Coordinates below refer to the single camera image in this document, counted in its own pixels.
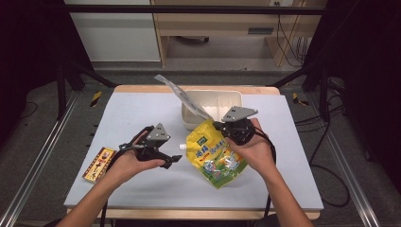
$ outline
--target small box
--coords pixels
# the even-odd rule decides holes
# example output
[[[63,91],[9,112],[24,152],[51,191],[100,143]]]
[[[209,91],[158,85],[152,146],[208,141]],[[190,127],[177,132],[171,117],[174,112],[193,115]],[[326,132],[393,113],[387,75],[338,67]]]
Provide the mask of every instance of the small box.
[[[215,121],[221,118],[233,107],[242,107],[242,94],[237,91],[188,90],[186,93],[194,98]],[[203,118],[194,115],[182,104],[183,124],[186,129],[194,130]]]
[[[100,180],[106,173],[107,167],[116,153],[117,151],[114,149],[102,148],[82,175],[83,179],[91,183],[96,183]]]

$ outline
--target red and yellow box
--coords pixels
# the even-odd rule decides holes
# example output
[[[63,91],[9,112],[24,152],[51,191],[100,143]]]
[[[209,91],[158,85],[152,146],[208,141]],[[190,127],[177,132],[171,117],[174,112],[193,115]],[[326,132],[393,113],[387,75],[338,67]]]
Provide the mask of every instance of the red and yellow box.
[[[114,149],[102,148],[82,175],[83,179],[91,183],[96,183],[100,180],[106,173],[107,167],[116,153],[117,151]]]

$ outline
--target yellow snack bag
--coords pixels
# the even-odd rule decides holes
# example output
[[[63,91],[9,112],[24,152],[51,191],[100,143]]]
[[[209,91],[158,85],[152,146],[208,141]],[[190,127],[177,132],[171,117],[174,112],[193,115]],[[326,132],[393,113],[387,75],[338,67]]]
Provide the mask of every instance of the yellow snack bag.
[[[213,120],[205,120],[186,137],[186,158],[215,188],[235,179],[248,165],[227,147]]]

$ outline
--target hand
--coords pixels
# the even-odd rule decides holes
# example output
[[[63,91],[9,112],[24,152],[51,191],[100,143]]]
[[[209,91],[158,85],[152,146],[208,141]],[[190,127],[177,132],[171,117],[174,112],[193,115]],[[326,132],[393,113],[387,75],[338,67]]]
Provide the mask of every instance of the hand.
[[[138,139],[133,143],[136,144],[139,138],[146,133],[147,132],[144,131],[144,133],[138,136]],[[136,158],[136,151],[127,150],[115,161],[113,166],[107,171],[106,176],[111,175],[119,184],[122,184],[144,170],[152,169],[164,164],[165,161],[161,159],[140,162]]]
[[[263,133],[257,118],[252,118],[251,122],[256,127],[256,131]],[[239,155],[241,155],[247,162],[248,165],[259,172],[260,174],[269,170],[269,168],[275,167],[273,158],[271,156],[270,144],[263,137],[254,135],[250,142],[243,146],[238,146],[230,138],[226,138],[230,149]]]

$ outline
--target forearm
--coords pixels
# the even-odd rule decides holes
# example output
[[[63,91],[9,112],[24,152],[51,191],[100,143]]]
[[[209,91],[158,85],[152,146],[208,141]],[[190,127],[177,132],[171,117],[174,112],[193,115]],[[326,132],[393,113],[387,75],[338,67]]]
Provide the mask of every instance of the forearm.
[[[262,177],[282,227],[313,226],[276,168],[269,174],[262,174]]]
[[[58,226],[91,226],[119,183],[106,176],[96,183]]]

